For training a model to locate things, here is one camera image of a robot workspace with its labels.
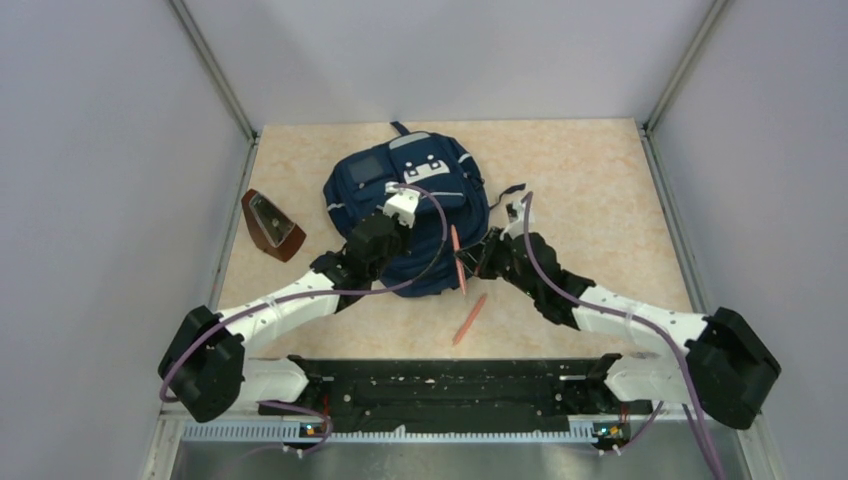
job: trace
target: brown wooden metronome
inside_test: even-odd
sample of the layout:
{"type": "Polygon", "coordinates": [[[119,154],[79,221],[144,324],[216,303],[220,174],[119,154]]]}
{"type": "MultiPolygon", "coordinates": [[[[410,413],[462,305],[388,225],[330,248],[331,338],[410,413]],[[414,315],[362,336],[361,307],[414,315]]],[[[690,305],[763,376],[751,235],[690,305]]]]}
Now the brown wooden metronome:
{"type": "Polygon", "coordinates": [[[241,197],[241,209],[256,248],[278,260],[291,260],[306,240],[303,229],[256,190],[241,197]]]}

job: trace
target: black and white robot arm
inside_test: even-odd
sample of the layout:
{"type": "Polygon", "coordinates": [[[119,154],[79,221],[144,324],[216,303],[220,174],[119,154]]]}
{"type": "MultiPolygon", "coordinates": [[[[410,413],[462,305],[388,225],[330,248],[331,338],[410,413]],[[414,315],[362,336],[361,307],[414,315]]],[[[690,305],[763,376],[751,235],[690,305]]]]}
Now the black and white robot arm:
{"type": "MultiPolygon", "coordinates": [[[[344,291],[369,290],[388,263],[407,251],[419,195],[391,185],[387,191],[395,195],[382,212],[363,220],[342,250],[320,256],[298,281],[237,308],[212,313],[198,307],[186,316],[159,365],[159,375],[166,380],[172,377],[168,386],[195,420],[216,418],[233,405],[240,392],[249,391],[246,396],[253,399],[294,401],[298,397],[308,380],[297,365],[279,360],[273,375],[263,379],[256,372],[244,371],[244,358],[297,326],[358,301],[361,295],[344,291]],[[327,290],[340,293],[309,295],[327,290]],[[301,298],[278,302],[290,295],[301,298]],[[198,337],[220,323],[229,324],[171,372],[198,337]],[[251,382],[242,385],[245,375],[251,382]]],[[[560,289],[580,303],[628,314],[622,317],[573,303],[543,282],[530,262],[522,223],[524,204],[513,202],[507,212],[507,227],[491,229],[480,243],[457,253],[466,268],[482,279],[503,278],[515,285],[555,324],[617,336],[641,347],[636,355],[605,356],[606,361],[599,362],[603,371],[594,372],[619,401],[690,403],[683,373],[667,341],[632,316],[648,319],[685,355],[704,411],[732,428],[750,427],[780,374],[780,366],[739,314],[724,308],[713,315],[673,312],[628,299],[562,269],[556,252],[541,235],[530,233],[535,258],[560,289]]],[[[248,368],[263,368],[257,365],[251,363],[248,368]]]]}

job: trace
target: gray floor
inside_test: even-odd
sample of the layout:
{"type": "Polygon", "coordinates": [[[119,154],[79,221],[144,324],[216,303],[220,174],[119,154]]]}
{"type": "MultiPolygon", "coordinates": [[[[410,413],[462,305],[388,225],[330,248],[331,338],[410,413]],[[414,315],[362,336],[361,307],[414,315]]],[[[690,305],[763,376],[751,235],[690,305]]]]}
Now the gray floor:
{"type": "MultiPolygon", "coordinates": [[[[748,479],[735,432],[713,430],[727,478],[748,479]]],[[[588,446],[480,444],[336,444],[298,460],[249,443],[185,442],[172,480],[516,480],[712,478],[685,422],[658,423],[621,457],[574,453],[588,446]]]]}

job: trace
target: metal frame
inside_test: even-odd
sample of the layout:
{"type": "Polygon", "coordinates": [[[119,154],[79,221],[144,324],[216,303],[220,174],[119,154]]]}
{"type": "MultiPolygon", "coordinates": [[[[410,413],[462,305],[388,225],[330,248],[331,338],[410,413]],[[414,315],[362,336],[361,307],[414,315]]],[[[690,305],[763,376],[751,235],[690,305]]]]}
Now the metal frame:
{"type": "MultiPolygon", "coordinates": [[[[205,71],[209,75],[210,80],[215,85],[215,88],[228,112],[233,117],[233,120],[237,123],[245,137],[251,141],[250,151],[245,161],[242,176],[239,179],[238,196],[233,202],[234,206],[230,212],[230,224],[227,231],[227,238],[221,251],[219,266],[215,273],[215,284],[213,291],[210,294],[209,305],[214,308],[216,307],[220,297],[220,287],[223,284],[227,264],[229,263],[229,254],[235,240],[236,229],[239,221],[238,199],[244,194],[249,183],[259,147],[259,133],[251,126],[244,109],[235,95],[235,92],[224,76],[220,65],[212,54],[209,45],[203,38],[199,27],[191,16],[191,13],[186,7],[184,1],[166,1],[175,16],[178,18],[180,25],[195,49],[195,52],[197,53],[205,71]]],[[[704,20],[698,28],[698,31],[692,38],[686,52],[683,54],[677,68],[669,79],[668,84],[651,112],[650,117],[644,124],[637,124],[642,146],[645,150],[645,157],[647,158],[648,166],[654,180],[654,185],[657,189],[657,195],[665,215],[669,234],[677,255],[678,263],[680,264],[681,273],[683,274],[683,280],[689,294],[689,299],[692,307],[697,311],[708,311],[709,308],[714,305],[714,302],[709,298],[703,280],[698,273],[697,263],[690,246],[691,244],[686,237],[685,225],[681,220],[681,214],[674,198],[673,189],[669,184],[668,175],[665,171],[662,157],[654,140],[654,132],[656,131],[657,126],[662,122],[666,112],[681,90],[686,78],[691,73],[693,67],[697,64],[704,45],[714,32],[718,22],[726,14],[727,7],[731,3],[731,0],[713,1],[704,20]]],[[[679,417],[679,415],[675,415],[674,412],[668,412],[663,414],[663,417],[671,420],[679,417]]],[[[248,411],[230,411],[222,418],[255,419],[256,414],[255,412],[248,411]]],[[[154,439],[150,447],[148,460],[145,464],[142,476],[143,479],[154,480],[170,478],[178,460],[177,453],[179,450],[180,440],[185,431],[186,422],[189,420],[190,418],[188,414],[181,411],[179,408],[166,408],[163,411],[160,415],[159,423],[157,424],[154,439]]],[[[770,434],[767,421],[762,415],[757,418],[751,429],[738,432],[738,436],[745,457],[744,460],[748,465],[752,478],[755,480],[782,480],[786,478],[778,449],[775,446],[772,435],[770,434]]]]}

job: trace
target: table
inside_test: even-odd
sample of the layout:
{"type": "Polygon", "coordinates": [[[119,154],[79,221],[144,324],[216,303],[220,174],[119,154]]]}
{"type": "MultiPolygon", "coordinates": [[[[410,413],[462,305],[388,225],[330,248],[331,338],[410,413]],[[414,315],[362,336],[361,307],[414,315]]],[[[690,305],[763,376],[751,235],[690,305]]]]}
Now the table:
{"type": "MultiPolygon", "coordinates": [[[[490,201],[509,185],[535,192],[534,229],[560,264],[620,294],[691,311],[677,258],[632,119],[409,122],[410,130],[453,136],[474,155],[490,201]]],[[[387,123],[267,126],[250,178],[307,234],[288,263],[260,252],[244,218],[236,233],[219,308],[277,290],[342,237],[321,189],[345,156],[392,139],[387,123]]],[[[496,209],[490,225],[506,224],[496,209]]],[[[404,299],[385,294],[302,325],[261,353],[312,358],[597,357],[635,346],[543,319],[532,301],[503,281],[469,281],[468,296],[446,291],[404,299]],[[488,300],[464,340],[451,340],[482,293],[488,300]]]]}

